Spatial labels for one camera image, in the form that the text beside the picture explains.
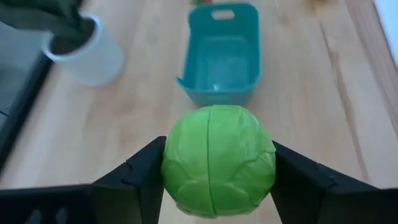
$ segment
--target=table surface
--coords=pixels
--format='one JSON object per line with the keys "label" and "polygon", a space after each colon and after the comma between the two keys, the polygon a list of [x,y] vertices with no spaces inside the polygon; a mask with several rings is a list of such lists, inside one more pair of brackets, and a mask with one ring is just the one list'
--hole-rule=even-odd
{"label": "table surface", "polygon": [[[88,0],[124,49],[126,70],[98,89],[53,67],[0,188],[92,182],[194,110],[182,73],[189,0]],[[398,74],[371,0],[252,0],[262,80],[247,107],[272,137],[376,187],[398,187]],[[204,220],[165,193],[159,223],[280,223],[267,197],[250,215]]]}

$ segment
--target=black object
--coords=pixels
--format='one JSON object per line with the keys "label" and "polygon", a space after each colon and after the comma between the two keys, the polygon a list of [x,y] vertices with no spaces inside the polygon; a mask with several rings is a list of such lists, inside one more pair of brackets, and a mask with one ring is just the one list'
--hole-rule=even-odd
{"label": "black object", "polygon": [[156,224],[163,196],[166,137],[153,140],[92,184],[1,190],[0,223]]}
{"label": "black object", "polygon": [[[156,224],[166,137],[93,184],[0,191],[0,223]],[[398,189],[381,190],[276,142],[271,195],[283,224],[398,223]]]}
{"label": "black object", "polygon": [[271,195],[283,224],[398,223],[398,189],[377,189],[274,145]]}
{"label": "black object", "polygon": [[50,71],[52,61],[44,54],[38,57],[23,87],[18,93],[10,113],[0,129],[0,170],[4,167],[14,142],[21,130],[39,91]]}

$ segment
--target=plant pot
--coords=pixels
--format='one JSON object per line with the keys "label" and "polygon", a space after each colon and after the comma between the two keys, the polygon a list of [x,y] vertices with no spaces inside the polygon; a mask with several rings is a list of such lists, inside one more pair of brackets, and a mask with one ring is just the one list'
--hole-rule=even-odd
{"label": "plant pot", "polygon": [[53,34],[47,34],[42,49],[48,58],[68,70],[81,84],[102,86],[123,72],[124,55],[97,16],[89,13],[82,13],[81,16],[83,23],[91,24],[91,29],[85,31],[87,41],[82,46],[61,52],[57,49],[65,41],[58,41]]}

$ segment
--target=white cup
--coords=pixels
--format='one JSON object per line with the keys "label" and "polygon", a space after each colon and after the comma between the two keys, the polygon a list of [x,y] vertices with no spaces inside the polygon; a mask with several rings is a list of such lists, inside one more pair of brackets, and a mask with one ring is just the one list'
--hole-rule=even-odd
{"label": "white cup", "polygon": [[67,54],[53,54],[50,50],[53,34],[47,34],[42,42],[42,50],[81,84],[103,86],[123,72],[123,51],[108,34],[98,16],[85,12],[81,15],[95,23],[92,35],[84,45]]}

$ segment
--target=toy cabbage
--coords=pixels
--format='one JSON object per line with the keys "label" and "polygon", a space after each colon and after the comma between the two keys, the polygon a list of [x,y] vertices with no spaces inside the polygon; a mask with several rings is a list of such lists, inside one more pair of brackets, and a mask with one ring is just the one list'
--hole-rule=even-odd
{"label": "toy cabbage", "polygon": [[250,213],[274,184],[275,147],[247,109],[208,106],[175,124],[162,175],[185,213],[207,218]]}

